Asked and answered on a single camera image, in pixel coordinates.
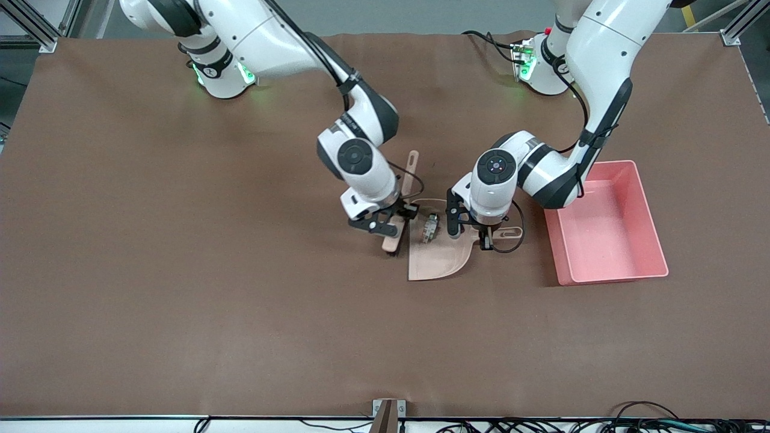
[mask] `dustpan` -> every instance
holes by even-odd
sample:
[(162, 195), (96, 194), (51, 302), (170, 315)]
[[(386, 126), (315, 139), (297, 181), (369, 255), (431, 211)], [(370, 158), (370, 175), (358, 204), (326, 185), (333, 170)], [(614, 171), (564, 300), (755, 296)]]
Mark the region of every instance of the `dustpan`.
[[(460, 238), (452, 239), (447, 234), (447, 201), (442, 199), (417, 199), (412, 203), (420, 205), (417, 218), (409, 222), (409, 280), (435, 280), (448, 277), (465, 266), (471, 251), (478, 250), (478, 232), (470, 226)], [(423, 230), (430, 215), (438, 216), (436, 236), (430, 242), (423, 242)], [(520, 227), (505, 227), (495, 230), (493, 240), (518, 240)]]

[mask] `black circular cap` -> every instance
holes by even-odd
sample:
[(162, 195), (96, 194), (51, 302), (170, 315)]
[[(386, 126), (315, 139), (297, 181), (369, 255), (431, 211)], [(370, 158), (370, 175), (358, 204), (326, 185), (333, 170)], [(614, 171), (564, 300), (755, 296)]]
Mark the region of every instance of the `black circular cap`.
[(372, 168), (372, 148), (362, 139), (349, 139), (337, 152), (340, 168), (351, 174), (365, 174)]
[(505, 159), (494, 156), (487, 161), (487, 170), (492, 174), (500, 174), (505, 171)]
[(479, 158), (477, 173), (481, 182), (487, 185), (503, 183), (516, 171), (513, 155), (502, 149), (490, 149)]

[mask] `black cable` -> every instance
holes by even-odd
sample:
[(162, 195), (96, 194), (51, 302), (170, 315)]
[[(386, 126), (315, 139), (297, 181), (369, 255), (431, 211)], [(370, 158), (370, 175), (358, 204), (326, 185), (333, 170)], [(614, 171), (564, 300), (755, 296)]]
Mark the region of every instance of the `black cable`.
[(584, 429), (586, 429), (588, 427), (591, 427), (592, 425), (596, 425), (596, 424), (600, 424), (600, 423), (605, 423), (607, 421), (608, 421), (607, 419), (601, 419), (601, 420), (596, 420), (596, 421), (589, 421), (589, 422), (587, 422), (584, 425), (581, 425), (580, 422), (576, 422), (575, 425), (573, 425), (572, 428), (570, 429), (569, 433), (580, 433), (581, 431), (583, 431)]
[[(605, 128), (600, 133), (594, 134), (594, 138), (591, 139), (591, 141), (588, 142), (588, 144), (586, 144), (586, 146), (593, 146), (594, 143), (596, 143), (596, 140), (599, 137), (603, 136), (604, 134), (608, 134), (608, 133), (612, 132), (613, 129), (615, 129), (615, 128), (619, 127), (619, 126), (620, 126), (619, 123), (615, 123), (613, 126), (609, 126), (608, 128)], [(599, 157), (599, 153), (601, 153), (602, 149), (599, 149), (596, 152), (596, 158), (594, 158), (594, 161)], [(581, 199), (581, 198), (583, 198), (585, 196), (585, 188), (583, 187), (582, 176), (583, 176), (583, 173), (580, 173), (580, 170), (577, 170), (575, 172), (575, 177), (577, 178), (577, 184), (580, 186), (580, 192), (577, 194), (577, 198), (578, 199)]]
[(501, 44), (499, 42), (495, 42), (494, 39), (488, 39), (487, 36), (482, 35), (480, 32), (477, 32), (475, 30), (466, 30), (465, 32), (462, 32), (461, 35), (478, 36), (479, 38), (482, 38), (485, 42), (490, 43), (490, 44), (495, 44), (495, 45), (499, 46), (500, 48), (506, 48), (506, 49), (510, 49), (511, 48), (510, 45), (505, 45), (505, 44)]
[(482, 38), (486, 43), (491, 44), (494, 47), (494, 49), (496, 49), (497, 52), (500, 53), (500, 56), (502, 56), (503, 59), (506, 59), (508, 62), (515, 63), (517, 65), (523, 65), (524, 64), (524, 62), (522, 62), (521, 60), (515, 60), (515, 59), (512, 59), (512, 58), (508, 57), (500, 49), (500, 48), (511, 49), (511, 45), (513, 45), (514, 43), (519, 43), (521, 41), (516, 41), (516, 42), (512, 42), (509, 45), (505, 45), (505, 44), (499, 43), (498, 41), (495, 41), (494, 37), (492, 36), (492, 33), (490, 33), (490, 32), (487, 32), (487, 35), (482, 35), (481, 33), (476, 32), (475, 30), (468, 30), (466, 32), (463, 32), (462, 34), (463, 35), (478, 36), (478, 37)]
[(541, 424), (545, 424), (546, 426), (548, 426), (548, 427), (550, 427), (550, 428), (553, 428), (553, 429), (554, 429), (554, 430), (555, 430), (557, 433), (564, 433), (564, 431), (563, 431), (563, 430), (561, 430), (559, 427), (557, 427), (557, 426), (555, 426), (555, 425), (551, 424), (551, 423), (550, 423), (550, 422), (548, 422), (548, 421), (538, 421), (538, 422), (539, 422), (539, 423), (541, 423)]
[(494, 49), (496, 49), (496, 50), (497, 50), (497, 52), (499, 52), (499, 53), (500, 53), (500, 56), (502, 56), (502, 57), (503, 57), (503, 59), (506, 59), (508, 62), (511, 62), (511, 63), (515, 63), (515, 64), (517, 64), (517, 65), (523, 65), (523, 64), (524, 64), (524, 61), (523, 61), (523, 60), (516, 60), (516, 59), (512, 59), (512, 58), (508, 57), (507, 55), (505, 55), (505, 53), (503, 52), (503, 50), (501, 50), (501, 49), (500, 49), (500, 46), (497, 44), (497, 41), (495, 41), (495, 40), (494, 40), (494, 38), (492, 37), (492, 34), (491, 34), (491, 33), (487, 32), (487, 37), (488, 37), (488, 38), (489, 38), (489, 40), (491, 41), (491, 43), (492, 43), (492, 46), (494, 47)]
[(499, 431), (500, 433), (506, 433), (507, 431), (511, 431), (510, 428), (505, 430), (505, 428), (500, 425), (497, 421), (490, 421), (489, 422), (489, 428), (484, 433), (492, 433), (493, 431)]
[[(605, 130), (605, 132), (610, 131), (610, 130), (612, 130), (614, 128), (615, 128), (615, 126), (613, 126), (611, 128), (607, 128)], [(625, 406), (623, 406), (623, 408), (621, 408), (621, 410), (618, 412), (618, 415), (615, 417), (615, 422), (618, 422), (620, 420), (621, 416), (623, 416), (623, 412), (625, 412), (627, 409), (633, 408), (634, 406), (639, 406), (640, 404), (646, 404), (647, 406), (655, 406), (656, 408), (663, 409), (664, 411), (666, 411), (669, 414), (671, 414), (671, 416), (674, 417), (674, 419), (676, 419), (676, 420), (680, 419), (679, 416), (676, 415), (671, 409), (666, 408), (662, 404), (655, 403), (654, 401), (640, 400), (640, 401), (631, 401), (628, 404), (626, 404)]]
[(519, 430), (519, 427), (520, 427), (520, 426), (521, 426), (521, 425), (520, 425), (520, 424), (518, 424), (518, 423), (509, 422), (509, 423), (508, 423), (508, 427), (509, 427), (509, 428), (508, 428), (508, 431), (509, 431), (509, 433), (510, 433), (510, 431), (511, 431), (511, 430), (513, 430), (513, 431), (516, 431), (516, 433), (527, 433), (527, 432), (525, 432), (525, 431), (521, 431), (521, 430)]
[(408, 174), (409, 176), (412, 176), (412, 178), (414, 178), (417, 181), (417, 183), (420, 184), (420, 190), (418, 190), (416, 193), (411, 193), (411, 194), (409, 194), (407, 196), (401, 197), (402, 200), (412, 199), (412, 198), (414, 198), (416, 196), (419, 196), (420, 194), (423, 193), (423, 191), (425, 190), (425, 182), (423, 182), (423, 180), (420, 179), (420, 177), (418, 175), (412, 173), (411, 171), (408, 171), (407, 169), (404, 169), (404, 168), (402, 168), (400, 166), (397, 166), (396, 164), (392, 163), (391, 161), (388, 161), (387, 163), (388, 163), (389, 166), (393, 167), (394, 169), (396, 169), (396, 170), (398, 170), (398, 171), (400, 171), (400, 172), (402, 172), (404, 174)]
[(541, 426), (538, 421), (522, 421), (521, 425), (523, 425), (526, 428), (529, 428), (530, 430), (534, 431), (535, 433), (563, 433), (559, 427), (556, 427), (555, 425), (548, 423), (548, 422), (541, 422), (541, 424), (547, 424), (550, 425), (556, 432), (554, 431), (548, 431), (546, 428)]
[(526, 428), (528, 428), (530, 431), (535, 431), (535, 432), (537, 432), (537, 431), (538, 431), (538, 430), (535, 430), (535, 429), (533, 429), (533, 428), (532, 428), (532, 427), (530, 427), (529, 425), (526, 425), (525, 423), (523, 423), (523, 422), (522, 422), (522, 421), (520, 421), (520, 420), (516, 420), (516, 421), (509, 421), (509, 422), (508, 422), (508, 426), (509, 426), (509, 427), (511, 427), (511, 430), (515, 429), (516, 431), (520, 431), (521, 433), (527, 433), (527, 432), (526, 432), (526, 431), (521, 431), (521, 430), (519, 430), (519, 427), (522, 427), (522, 428), (523, 428), (523, 427), (526, 427)]
[(492, 249), (495, 250), (495, 252), (502, 253), (502, 254), (513, 253), (515, 250), (518, 249), (518, 247), (521, 247), (521, 244), (524, 242), (524, 235), (527, 234), (526, 224), (524, 223), (524, 211), (521, 210), (521, 206), (519, 206), (519, 203), (516, 203), (516, 200), (512, 200), (511, 203), (513, 203), (513, 205), (516, 206), (516, 210), (519, 211), (519, 217), (521, 218), (521, 237), (519, 238), (519, 241), (516, 242), (516, 245), (513, 245), (511, 248), (507, 250), (498, 250), (498, 248), (494, 246), (494, 242), (493, 242)]
[(518, 426), (518, 427), (528, 428), (533, 433), (547, 433), (547, 431), (543, 429), (540, 425), (538, 425), (536, 422), (530, 421), (530, 423), (534, 425), (534, 428), (531, 425), (529, 425), (527, 421), (523, 421), (523, 420), (516, 420), (514, 422), (510, 422), (509, 425), (511, 425), (512, 427)]
[[(564, 83), (564, 85), (567, 86), (567, 88), (572, 91), (572, 94), (575, 95), (575, 98), (580, 103), (580, 107), (583, 109), (583, 128), (585, 128), (585, 126), (588, 124), (588, 107), (585, 105), (585, 101), (583, 100), (583, 96), (581, 96), (581, 94), (575, 89), (575, 87), (572, 85), (572, 83), (570, 83), (569, 81), (567, 81), (566, 78), (563, 77), (564, 74), (562, 74), (559, 71), (559, 66), (566, 65), (566, 64), (567, 64), (567, 62), (566, 62), (566, 60), (564, 60), (564, 56), (563, 55), (560, 55), (559, 57), (557, 57), (554, 60), (554, 64), (553, 64), (554, 73), (556, 74), (557, 77), (559, 77), (561, 82)], [(570, 150), (574, 149), (576, 144), (578, 144), (578, 142), (573, 143), (572, 146), (569, 146), (567, 149), (557, 150), (557, 152), (559, 152), (559, 153), (567, 153)]]
[(481, 433), (481, 430), (479, 430), (478, 428), (475, 428), (474, 425), (472, 425), (468, 421), (463, 421), (463, 427), (465, 428), (465, 431), (467, 433)]
[[(305, 45), (310, 48), (310, 51), (313, 52), (313, 54), (316, 55), (319, 62), (323, 65), (324, 68), (329, 72), (329, 75), (331, 75), (332, 79), (336, 83), (337, 87), (340, 87), (343, 83), (340, 77), (334, 72), (334, 68), (329, 64), (329, 60), (326, 58), (326, 56), (321, 52), (321, 49), (318, 48), (318, 45), (316, 45), (313, 41), (310, 40), (310, 38), (307, 37), (305, 32), (300, 29), (300, 27), (289, 17), (289, 14), (286, 13), (286, 11), (283, 10), (283, 8), (278, 5), (278, 3), (275, 2), (275, 0), (265, 0), (265, 3), (272, 8), (276, 14), (302, 39), (302, 42), (305, 42)], [(343, 106), (345, 111), (350, 109), (350, 98), (348, 95), (342, 95), (343, 100)]]
[(12, 79), (7, 79), (7, 78), (5, 78), (5, 77), (0, 77), (0, 79), (1, 79), (1, 80), (3, 80), (3, 81), (7, 81), (7, 82), (10, 82), (11, 84), (16, 84), (17, 86), (21, 86), (21, 87), (26, 87), (26, 86), (27, 86), (27, 85), (26, 85), (26, 84), (24, 84), (23, 82), (14, 81), (14, 80), (12, 80)]
[(331, 430), (331, 431), (353, 431), (356, 428), (363, 428), (363, 427), (366, 427), (367, 425), (372, 425), (372, 421), (369, 421), (366, 424), (357, 425), (355, 427), (337, 428), (337, 427), (329, 427), (328, 425), (310, 424), (309, 422), (301, 420), (301, 419), (300, 419), (300, 422), (305, 424), (308, 427), (324, 428), (326, 430)]
[(463, 428), (465, 427), (465, 425), (464, 424), (448, 425), (447, 427), (439, 428), (438, 430), (436, 430), (436, 433), (454, 433), (454, 430), (452, 429), (458, 428), (458, 427)]
[(192, 433), (203, 433), (209, 427), (209, 424), (211, 424), (211, 417), (198, 420), (195, 423), (195, 427), (192, 428)]

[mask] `pink plastic bin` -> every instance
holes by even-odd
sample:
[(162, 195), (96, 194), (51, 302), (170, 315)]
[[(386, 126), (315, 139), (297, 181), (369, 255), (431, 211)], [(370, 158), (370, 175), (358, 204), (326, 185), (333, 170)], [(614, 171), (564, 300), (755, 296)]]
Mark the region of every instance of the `pink plastic bin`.
[(668, 275), (634, 161), (594, 164), (584, 188), (583, 198), (545, 211), (559, 284)]

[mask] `yellow stripe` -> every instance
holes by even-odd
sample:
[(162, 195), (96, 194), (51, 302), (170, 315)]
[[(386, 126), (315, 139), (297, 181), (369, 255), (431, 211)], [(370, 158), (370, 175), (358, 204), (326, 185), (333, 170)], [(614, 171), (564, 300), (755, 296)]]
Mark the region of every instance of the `yellow stripe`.
[(685, 24), (688, 27), (695, 25), (695, 15), (692, 14), (692, 8), (690, 6), (682, 8), (681, 14), (685, 17)]

